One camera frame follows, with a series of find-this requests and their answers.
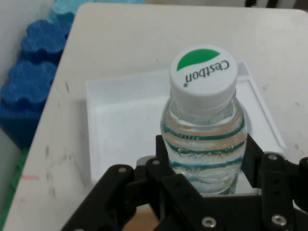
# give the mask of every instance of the water bottle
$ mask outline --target water bottle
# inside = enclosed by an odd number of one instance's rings
[[[171,167],[201,194],[235,191],[247,140],[236,80],[235,59],[212,45],[191,47],[171,65],[161,132]]]

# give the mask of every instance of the white bottle cap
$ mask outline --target white bottle cap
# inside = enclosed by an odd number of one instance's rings
[[[194,46],[177,55],[171,65],[172,99],[186,112],[217,110],[232,99],[236,79],[235,59],[226,50]]]

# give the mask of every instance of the table surface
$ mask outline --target table surface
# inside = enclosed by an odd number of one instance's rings
[[[307,38],[299,10],[83,5],[4,230],[59,230],[90,191],[86,80],[166,69],[195,44],[246,61],[297,162],[308,154]]]

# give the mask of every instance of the screw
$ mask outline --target screw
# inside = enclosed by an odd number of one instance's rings
[[[215,228],[217,225],[216,220],[212,217],[204,217],[201,223],[204,227],[207,228]]]
[[[152,164],[153,164],[153,165],[159,165],[160,162],[159,162],[159,160],[154,160],[154,161],[152,162]]]
[[[274,215],[271,217],[271,221],[278,226],[285,226],[287,224],[287,220],[281,215]]]
[[[120,173],[122,173],[122,172],[126,172],[126,168],[121,167],[121,168],[119,168],[119,169],[118,169],[118,172],[120,172]]]
[[[277,160],[278,157],[275,154],[269,154],[269,159],[271,160]]]

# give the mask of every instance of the blue sponge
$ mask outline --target blue sponge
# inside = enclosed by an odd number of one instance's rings
[[[31,146],[42,112],[14,111],[0,102],[0,126],[19,148]]]
[[[57,67],[20,60],[2,87],[0,126],[20,148],[30,147]]]
[[[22,57],[34,63],[58,64],[64,50],[71,24],[39,20],[27,28],[28,37],[21,42]]]
[[[19,62],[9,71],[10,81],[1,90],[6,105],[13,110],[42,111],[56,70],[49,62]]]
[[[65,21],[72,23],[79,6],[86,2],[96,2],[96,0],[56,0],[51,5],[49,19],[54,22]]]

